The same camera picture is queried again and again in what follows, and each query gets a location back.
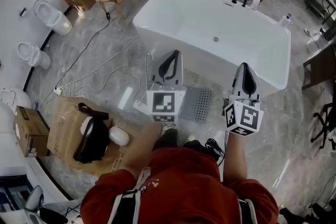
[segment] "white bottle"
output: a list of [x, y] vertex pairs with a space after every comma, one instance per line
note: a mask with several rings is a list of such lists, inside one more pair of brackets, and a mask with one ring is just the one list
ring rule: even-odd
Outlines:
[[252, 10], [256, 10], [257, 7], [258, 7], [258, 5], [259, 5], [259, 3], [260, 3], [260, 0], [253, 0], [252, 4], [251, 4], [251, 9]]
[[281, 25], [282, 27], [286, 27], [287, 25], [290, 24], [290, 13], [287, 16], [284, 16], [280, 21], [279, 21], [279, 25]]

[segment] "gray marble floor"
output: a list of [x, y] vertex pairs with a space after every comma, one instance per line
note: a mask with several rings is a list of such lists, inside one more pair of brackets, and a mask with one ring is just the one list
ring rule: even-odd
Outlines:
[[[138, 36], [132, 20], [146, 1], [125, 0], [122, 8], [128, 15], [126, 20], [119, 17], [113, 4], [108, 4], [107, 8], [111, 13], [110, 25], [93, 39], [59, 85], [89, 74]], [[303, 213], [305, 206], [319, 198], [328, 179], [336, 173], [336, 160], [328, 153], [329, 144], [325, 149], [319, 150], [319, 141], [310, 143], [311, 136], [321, 127], [317, 125], [312, 115], [320, 111], [323, 104], [330, 102], [331, 96], [322, 86], [301, 91], [304, 78], [302, 63], [318, 50], [316, 43], [304, 34], [303, 29], [308, 28], [311, 33], [317, 33], [321, 27], [321, 19], [306, 10], [303, 0], [264, 0], [258, 9], [275, 20], [291, 13], [292, 23], [288, 27], [291, 31], [291, 60], [287, 88], [262, 100], [265, 114], [261, 130], [258, 134], [245, 138], [249, 177], [264, 184], [275, 196], [279, 205], [284, 204], [295, 213]], [[40, 103], [42, 115], [49, 125], [57, 109], [58, 97], [52, 99], [54, 97], [52, 93], [44, 103], [43, 100], [84, 49], [92, 35], [107, 24], [105, 14], [99, 5], [85, 12], [82, 17], [72, 10], [69, 18], [74, 24], [73, 30], [65, 37], [52, 36], [46, 49], [51, 57], [51, 67], [47, 71], [35, 69], [27, 90], [32, 100]], [[135, 96], [135, 99], [139, 100], [146, 88], [145, 52], [141, 39], [136, 39], [120, 57], [77, 82], [76, 88], [89, 84], [94, 89], [100, 89], [111, 71], [122, 65], [129, 65], [141, 79], [141, 89]], [[151, 57], [147, 56], [147, 60], [149, 72]], [[206, 123], [196, 124], [186, 121], [178, 123], [180, 138], [189, 132], [195, 132], [201, 142], [213, 137], [223, 146], [221, 87], [188, 71], [185, 72], [185, 84], [211, 88], [214, 91], [214, 99]], [[128, 120], [143, 124], [147, 120], [146, 117], [133, 109], [131, 102], [126, 104], [124, 110], [117, 108], [125, 89], [127, 87], [137, 89], [138, 86], [137, 77], [129, 69], [121, 69], [110, 77], [102, 91], [97, 93], [88, 87], [82, 90], [93, 102], [121, 113]], [[82, 197], [97, 180], [93, 176], [66, 167], [53, 156], [45, 157], [43, 162], [57, 182], [73, 198]], [[319, 200], [322, 204], [331, 193], [331, 187], [332, 182]]]

